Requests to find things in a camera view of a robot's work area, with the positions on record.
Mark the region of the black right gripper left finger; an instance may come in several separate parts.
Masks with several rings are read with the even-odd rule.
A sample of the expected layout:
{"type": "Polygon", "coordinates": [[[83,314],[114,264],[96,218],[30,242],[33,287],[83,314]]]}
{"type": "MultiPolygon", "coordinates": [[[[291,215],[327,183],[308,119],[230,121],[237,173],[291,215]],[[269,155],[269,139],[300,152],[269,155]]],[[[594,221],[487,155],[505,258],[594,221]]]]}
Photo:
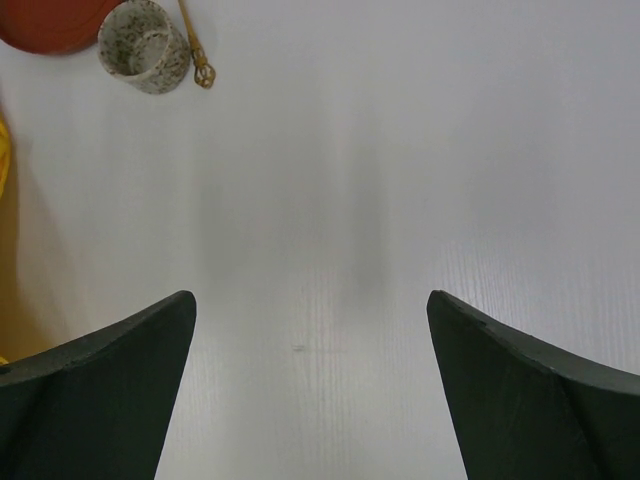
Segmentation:
{"type": "Polygon", "coordinates": [[[2,365],[2,478],[154,478],[195,324],[196,299],[179,291],[2,365]]]}

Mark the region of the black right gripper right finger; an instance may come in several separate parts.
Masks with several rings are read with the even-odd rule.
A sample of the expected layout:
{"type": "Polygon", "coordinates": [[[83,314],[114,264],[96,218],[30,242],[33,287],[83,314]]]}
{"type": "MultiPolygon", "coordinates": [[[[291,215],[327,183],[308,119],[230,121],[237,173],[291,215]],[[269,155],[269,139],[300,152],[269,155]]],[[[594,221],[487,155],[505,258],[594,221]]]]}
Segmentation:
{"type": "Polygon", "coordinates": [[[636,479],[639,378],[435,290],[432,344],[470,479],[636,479]]]}

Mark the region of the yellow Pikachu cloth placemat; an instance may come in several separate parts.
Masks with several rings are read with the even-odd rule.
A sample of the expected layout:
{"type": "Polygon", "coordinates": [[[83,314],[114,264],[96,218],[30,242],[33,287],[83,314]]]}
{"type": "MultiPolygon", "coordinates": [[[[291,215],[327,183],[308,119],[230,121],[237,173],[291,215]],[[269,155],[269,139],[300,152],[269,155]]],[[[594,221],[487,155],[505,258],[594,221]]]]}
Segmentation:
{"type": "Polygon", "coordinates": [[[11,350],[10,330],[16,297],[17,187],[10,129],[1,117],[1,363],[11,350]]]}

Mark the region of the speckled ceramic cup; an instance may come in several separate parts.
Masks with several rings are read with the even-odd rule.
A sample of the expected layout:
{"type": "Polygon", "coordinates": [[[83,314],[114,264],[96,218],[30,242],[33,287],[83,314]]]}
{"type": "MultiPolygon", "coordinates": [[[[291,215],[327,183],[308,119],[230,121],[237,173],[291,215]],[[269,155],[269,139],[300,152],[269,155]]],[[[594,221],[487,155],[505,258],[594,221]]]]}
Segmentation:
{"type": "Polygon", "coordinates": [[[187,40],[154,1],[125,1],[104,19],[98,58],[117,80],[151,95],[176,89],[190,65],[187,40]]]}

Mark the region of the red round plastic plate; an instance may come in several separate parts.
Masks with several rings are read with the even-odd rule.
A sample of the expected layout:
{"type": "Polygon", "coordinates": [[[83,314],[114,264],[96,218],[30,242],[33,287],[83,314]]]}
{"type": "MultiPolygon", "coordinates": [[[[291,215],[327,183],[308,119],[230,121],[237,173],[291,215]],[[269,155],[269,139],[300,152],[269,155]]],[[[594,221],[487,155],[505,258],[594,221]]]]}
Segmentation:
{"type": "Polygon", "coordinates": [[[92,46],[119,0],[2,0],[1,40],[18,50],[65,55],[92,46]]]}

